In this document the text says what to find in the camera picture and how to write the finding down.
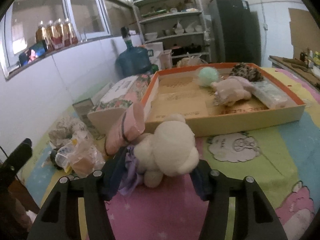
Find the white floral scrunchie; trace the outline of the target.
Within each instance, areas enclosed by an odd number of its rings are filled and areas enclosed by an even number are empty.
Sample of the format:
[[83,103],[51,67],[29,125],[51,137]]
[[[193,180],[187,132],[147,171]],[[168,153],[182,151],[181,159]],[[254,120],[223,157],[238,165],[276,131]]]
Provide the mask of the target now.
[[74,133],[87,131],[87,126],[79,118],[65,116],[60,118],[53,129],[48,133],[50,142],[56,147],[61,148],[68,144]]

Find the pink item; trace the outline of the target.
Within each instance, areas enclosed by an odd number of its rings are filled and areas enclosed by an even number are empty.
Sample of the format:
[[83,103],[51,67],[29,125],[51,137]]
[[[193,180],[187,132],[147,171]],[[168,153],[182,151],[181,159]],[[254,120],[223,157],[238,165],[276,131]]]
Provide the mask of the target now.
[[68,155],[68,162],[80,178],[85,178],[95,170],[102,169],[105,158],[94,144],[81,141]]

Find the white plush toy purple dress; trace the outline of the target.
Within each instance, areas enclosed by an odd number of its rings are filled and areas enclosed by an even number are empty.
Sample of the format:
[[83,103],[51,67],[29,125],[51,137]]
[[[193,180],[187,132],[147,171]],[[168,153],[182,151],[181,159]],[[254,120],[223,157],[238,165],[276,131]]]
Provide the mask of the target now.
[[139,185],[156,188],[164,176],[190,173],[200,160],[195,134],[179,113],[167,116],[154,133],[142,136],[135,146],[129,146],[125,157],[125,173],[119,193],[131,194]]

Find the pink packaged towel roll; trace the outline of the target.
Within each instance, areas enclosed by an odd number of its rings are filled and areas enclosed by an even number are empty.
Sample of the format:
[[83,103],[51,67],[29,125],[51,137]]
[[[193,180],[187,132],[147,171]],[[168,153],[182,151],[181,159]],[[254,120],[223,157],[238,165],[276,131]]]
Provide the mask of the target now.
[[144,106],[133,103],[116,121],[107,133],[105,152],[114,155],[121,147],[129,145],[145,130]]

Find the green white tissue pack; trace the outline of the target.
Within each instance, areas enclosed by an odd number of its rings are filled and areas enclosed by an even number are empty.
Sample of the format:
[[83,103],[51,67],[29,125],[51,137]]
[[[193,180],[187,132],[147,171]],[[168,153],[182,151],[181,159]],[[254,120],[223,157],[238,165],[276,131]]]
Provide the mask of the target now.
[[288,97],[274,84],[267,80],[253,82],[253,95],[260,100],[268,109],[284,108],[288,104]]

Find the white plush toy pink dress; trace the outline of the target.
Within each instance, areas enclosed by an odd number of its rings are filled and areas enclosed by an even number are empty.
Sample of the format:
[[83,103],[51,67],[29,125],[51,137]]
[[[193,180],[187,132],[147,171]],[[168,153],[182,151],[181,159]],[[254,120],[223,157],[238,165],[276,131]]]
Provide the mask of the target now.
[[239,76],[230,76],[227,79],[210,84],[217,105],[231,107],[237,101],[249,100],[252,97],[254,86],[247,79]]

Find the leopard print scrunchie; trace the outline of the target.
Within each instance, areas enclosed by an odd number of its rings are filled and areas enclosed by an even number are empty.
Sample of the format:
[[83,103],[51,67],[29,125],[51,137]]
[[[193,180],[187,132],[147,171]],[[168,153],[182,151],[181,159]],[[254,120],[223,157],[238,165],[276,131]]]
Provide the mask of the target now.
[[264,80],[264,77],[257,68],[251,67],[245,63],[236,64],[229,75],[243,77],[250,82],[260,82]]

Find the mint green soft ball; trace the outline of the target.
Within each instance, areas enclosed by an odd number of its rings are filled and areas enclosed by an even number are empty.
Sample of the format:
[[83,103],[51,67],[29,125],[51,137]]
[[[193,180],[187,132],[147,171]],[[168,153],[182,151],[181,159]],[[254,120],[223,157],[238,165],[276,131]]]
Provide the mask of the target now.
[[203,67],[197,75],[198,83],[202,87],[210,87],[213,82],[220,81],[220,74],[214,67]]

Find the green book box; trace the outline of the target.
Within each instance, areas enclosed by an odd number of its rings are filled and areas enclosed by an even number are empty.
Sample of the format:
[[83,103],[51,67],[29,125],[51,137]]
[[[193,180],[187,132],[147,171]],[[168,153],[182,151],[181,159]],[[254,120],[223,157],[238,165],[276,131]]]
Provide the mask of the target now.
[[99,102],[99,100],[112,88],[113,85],[113,82],[109,82],[93,95],[84,95],[72,104],[77,116],[88,128],[93,127],[91,121],[87,117],[88,113]]

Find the smartphone on windowsill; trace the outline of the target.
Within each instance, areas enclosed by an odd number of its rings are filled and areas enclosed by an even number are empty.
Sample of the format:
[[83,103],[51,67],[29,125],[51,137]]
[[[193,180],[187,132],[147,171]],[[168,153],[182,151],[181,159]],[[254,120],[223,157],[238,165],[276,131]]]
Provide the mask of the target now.
[[45,40],[37,42],[36,44],[32,45],[30,48],[26,49],[25,51],[21,52],[18,59],[20,66],[23,67],[33,61],[43,57],[47,52],[47,45]]

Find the blue water jug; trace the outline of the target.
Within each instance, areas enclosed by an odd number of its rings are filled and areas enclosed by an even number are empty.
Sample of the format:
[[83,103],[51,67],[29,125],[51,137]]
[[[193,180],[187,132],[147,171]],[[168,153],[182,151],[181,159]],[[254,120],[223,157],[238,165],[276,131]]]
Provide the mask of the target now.
[[152,68],[148,56],[148,50],[143,47],[134,47],[128,27],[121,27],[122,38],[126,44],[126,50],[119,54],[116,66],[123,77],[144,74]]

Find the white sack beside jug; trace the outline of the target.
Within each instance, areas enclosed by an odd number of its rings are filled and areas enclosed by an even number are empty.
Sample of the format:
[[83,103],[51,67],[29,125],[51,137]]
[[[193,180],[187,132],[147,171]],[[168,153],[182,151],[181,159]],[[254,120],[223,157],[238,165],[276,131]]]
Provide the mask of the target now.
[[147,43],[144,45],[144,48],[148,51],[148,57],[152,64],[157,65],[161,69],[160,57],[163,54],[163,43],[162,42],[153,42]]

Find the yellow green condiment bottle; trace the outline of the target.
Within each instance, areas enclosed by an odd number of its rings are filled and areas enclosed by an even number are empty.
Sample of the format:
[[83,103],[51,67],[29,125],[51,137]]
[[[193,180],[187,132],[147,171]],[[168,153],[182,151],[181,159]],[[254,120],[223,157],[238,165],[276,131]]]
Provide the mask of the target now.
[[317,65],[317,66],[320,66],[320,53],[315,51],[313,53],[313,61],[314,61],[314,64]]

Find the black refrigerator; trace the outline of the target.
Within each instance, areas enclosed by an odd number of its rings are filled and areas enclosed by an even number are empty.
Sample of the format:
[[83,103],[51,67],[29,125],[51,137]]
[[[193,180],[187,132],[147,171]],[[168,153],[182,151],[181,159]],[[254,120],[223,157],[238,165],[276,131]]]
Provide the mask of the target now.
[[257,15],[245,0],[212,0],[209,4],[217,62],[261,62]]

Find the grey metal shelf rack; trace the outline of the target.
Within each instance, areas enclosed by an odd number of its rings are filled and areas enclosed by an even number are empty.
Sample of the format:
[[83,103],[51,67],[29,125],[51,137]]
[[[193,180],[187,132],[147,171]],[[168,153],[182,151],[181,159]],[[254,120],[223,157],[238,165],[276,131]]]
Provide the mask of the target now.
[[132,0],[132,7],[143,43],[160,42],[173,64],[188,56],[212,60],[201,0]]

